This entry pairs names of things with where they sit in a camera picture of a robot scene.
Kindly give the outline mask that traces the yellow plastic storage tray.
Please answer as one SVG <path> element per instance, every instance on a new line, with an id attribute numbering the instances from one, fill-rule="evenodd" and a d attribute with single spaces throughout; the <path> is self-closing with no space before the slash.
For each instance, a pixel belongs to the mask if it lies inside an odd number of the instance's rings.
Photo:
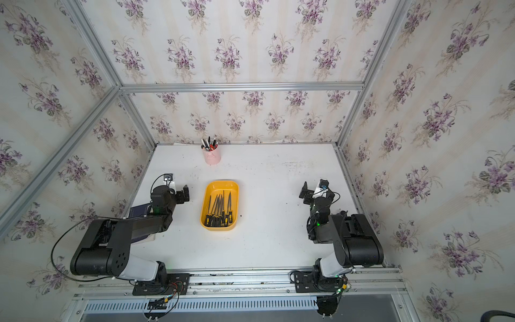
<path id="1" fill-rule="evenodd" d="M 205 190 L 200 223 L 209 231 L 226 232 L 237 223 L 240 187 L 235 181 L 213 181 Z"/>

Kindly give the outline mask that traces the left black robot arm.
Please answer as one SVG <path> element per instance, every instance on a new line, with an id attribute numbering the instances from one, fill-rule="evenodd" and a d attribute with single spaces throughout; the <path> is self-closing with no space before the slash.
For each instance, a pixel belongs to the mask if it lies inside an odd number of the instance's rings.
<path id="1" fill-rule="evenodd" d="M 167 185 L 154 188 L 150 208 L 140 217 L 96 219 L 91 222 L 71 260 L 76 276 L 108 276 L 159 286 L 168 284 L 163 262 L 130 254 L 132 242 L 168 230 L 177 205 L 190 201 L 189 187 L 175 191 Z"/>

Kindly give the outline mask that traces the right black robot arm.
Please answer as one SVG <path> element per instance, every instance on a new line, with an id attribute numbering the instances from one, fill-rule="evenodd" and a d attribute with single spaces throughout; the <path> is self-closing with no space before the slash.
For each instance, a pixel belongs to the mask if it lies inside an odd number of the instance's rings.
<path id="1" fill-rule="evenodd" d="M 331 205 L 340 197 L 325 179 L 313 190 L 305 182 L 299 193 L 299 198 L 309 206 L 309 240 L 333 246 L 333 253 L 317 259 L 314 265 L 315 274 L 323 278 L 337 278 L 358 266 L 368 268 L 384 262 L 382 245 L 364 214 L 331 213 Z"/>

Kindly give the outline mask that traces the dark blue notebook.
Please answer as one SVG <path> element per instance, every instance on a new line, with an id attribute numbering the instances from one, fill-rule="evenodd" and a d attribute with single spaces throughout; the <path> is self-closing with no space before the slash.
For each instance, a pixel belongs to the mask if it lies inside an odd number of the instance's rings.
<path id="1" fill-rule="evenodd" d="M 132 219 L 131 243 L 140 242 L 154 233 L 154 222 L 148 219 L 150 205 L 150 203 L 145 203 L 130 208 L 128 218 Z"/>

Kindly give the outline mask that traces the pink pen cup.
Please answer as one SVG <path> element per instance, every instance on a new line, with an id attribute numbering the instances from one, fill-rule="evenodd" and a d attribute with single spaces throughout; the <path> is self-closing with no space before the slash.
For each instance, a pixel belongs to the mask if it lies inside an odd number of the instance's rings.
<path id="1" fill-rule="evenodd" d="M 221 161 L 221 154 L 219 152 L 219 148 L 215 148 L 214 150 L 206 150 L 203 149 L 203 156 L 207 165 L 213 166 Z"/>

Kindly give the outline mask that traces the pens in cup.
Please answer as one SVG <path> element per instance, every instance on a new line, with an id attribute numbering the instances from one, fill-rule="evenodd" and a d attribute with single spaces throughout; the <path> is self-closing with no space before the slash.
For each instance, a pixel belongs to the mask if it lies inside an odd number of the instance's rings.
<path id="1" fill-rule="evenodd" d="M 201 140 L 201 148 L 205 152 L 213 152 L 218 148 L 218 142 L 216 139 L 212 140 L 210 137 Z"/>

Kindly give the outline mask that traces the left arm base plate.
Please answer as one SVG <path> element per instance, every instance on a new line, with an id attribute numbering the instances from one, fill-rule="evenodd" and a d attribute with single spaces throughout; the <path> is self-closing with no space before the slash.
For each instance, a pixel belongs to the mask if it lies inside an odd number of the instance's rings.
<path id="1" fill-rule="evenodd" d="M 162 281 L 137 281 L 132 291 L 133 296 L 172 295 L 177 292 L 179 295 L 186 295 L 190 274 L 168 274 Z"/>

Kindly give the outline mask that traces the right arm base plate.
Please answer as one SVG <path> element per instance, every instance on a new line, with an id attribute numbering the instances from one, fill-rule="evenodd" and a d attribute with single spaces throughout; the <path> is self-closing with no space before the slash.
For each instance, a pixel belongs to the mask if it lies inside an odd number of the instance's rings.
<path id="1" fill-rule="evenodd" d="M 289 273 L 290 282 L 295 285 L 296 293 L 328 292 L 341 293 L 350 287 L 346 276 L 325 277 L 320 272 L 293 270 Z"/>

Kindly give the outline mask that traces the aluminium mounting rail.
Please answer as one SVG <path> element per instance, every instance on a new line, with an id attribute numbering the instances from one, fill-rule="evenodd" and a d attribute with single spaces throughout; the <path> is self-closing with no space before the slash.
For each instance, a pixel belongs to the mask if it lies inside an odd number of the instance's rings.
<path id="1" fill-rule="evenodd" d="M 181 299 L 213 297 L 290 297 L 332 295 L 337 288 L 302 287 L 294 268 L 173 270 L 173 274 L 188 274 L 185 285 L 175 283 L 164 292 L 144 291 L 133 295 L 135 282 L 104 280 L 97 284 L 80 284 L 73 292 L 73 300 L 86 299 L 158 299 L 170 295 L 176 287 Z M 348 288 L 344 295 L 406 295 L 408 293 L 397 268 L 356 268 L 346 274 Z"/>

